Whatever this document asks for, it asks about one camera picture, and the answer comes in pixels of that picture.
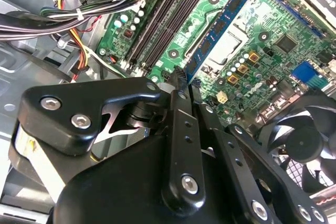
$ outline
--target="white wire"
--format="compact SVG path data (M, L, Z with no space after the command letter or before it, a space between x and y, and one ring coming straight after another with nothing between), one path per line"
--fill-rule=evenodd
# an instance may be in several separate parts
M94 51L92 51L91 48L84 46L84 49L86 50L86 52L88 52L88 54L92 57L94 57L97 61L99 61L104 67L108 68L109 70L111 70L114 73L118 73L124 77L126 77L123 73L119 72L117 69L111 67L109 64L107 64L105 61L103 61Z

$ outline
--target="red wire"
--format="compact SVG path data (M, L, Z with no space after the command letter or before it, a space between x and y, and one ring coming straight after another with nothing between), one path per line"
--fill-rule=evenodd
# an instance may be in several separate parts
M330 198L324 199L324 200L322 200L322 201L316 203L316 205L321 206L321 205L323 205L323 204L325 204L325 203L327 203L327 202L330 202L330 201L332 201L332 200L335 200L335 199L336 199L336 195L334 195L334 196L332 196L332 197L330 197Z

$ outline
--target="bolt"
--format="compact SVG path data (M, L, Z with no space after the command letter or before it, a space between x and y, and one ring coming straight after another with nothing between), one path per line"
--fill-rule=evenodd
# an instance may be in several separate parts
M209 113L214 113L214 110L210 106L205 107Z
M99 54L100 54L100 55L106 55L106 50L103 49L103 48L101 48L101 49L99 50Z
M77 114L71 118L72 124L79 129L87 129L91 126L91 120L86 115Z
M239 128L238 126L235 126L235 130L236 132L238 132L239 134L242 134L243 131L241 130L241 128Z
M178 96L181 97L182 99L184 100L187 99L187 96L183 92L179 92L178 94L179 94Z
M58 110L61 107L61 102L53 97L45 97L41 100L41 106L46 110Z
M259 202L255 200L252 200L252 208L253 208L253 211L256 213L256 215L260 219L262 220L268 219L267 211L262 204L260 204Z
M149 88L150 90L155 90L156 89L155 85L150 83L150 82L147 83L147 88Z
M198 191L196 180L187 175L182 177L182 186L190 194L196 194Z
M300 214L301 214L307 221L311 221L311 217L310 217L309 213L307 212L307 210L305 210L303 206L298 205L298 207L299 207Z
M315 207L311 207L311 210L313 211L313 214L319 221L324 222L324 217L322 216L322 214L320 214L320 212L317 211Z

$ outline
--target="cable tie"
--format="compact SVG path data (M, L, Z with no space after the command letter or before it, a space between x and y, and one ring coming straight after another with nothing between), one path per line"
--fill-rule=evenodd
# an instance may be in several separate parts
M76 12L77 12L77 15L78 15L77 19L79 21L82 21L84 19L83 13L81 12L81 10L79 8L76 9Z

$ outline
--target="integrated circuit chip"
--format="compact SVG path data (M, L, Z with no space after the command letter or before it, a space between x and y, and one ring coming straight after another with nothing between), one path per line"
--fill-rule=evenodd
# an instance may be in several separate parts
M237 70L240 73L246 73L248 71L248 67L246 65L241 65Z
M275 45L287 54L297 46L297 44L287 35L284 35L281 39L279 39Z
M250 56L248 57L248 59L253 63L256 63L260 59L260 57L253 51L251 51L249 54Z
M239 79L238 79L238 77L232 75L232 76L230 76L230 77L227 79L227 81L228 81L230 84L234 85L234 84L236 84L236 83L239 81Z

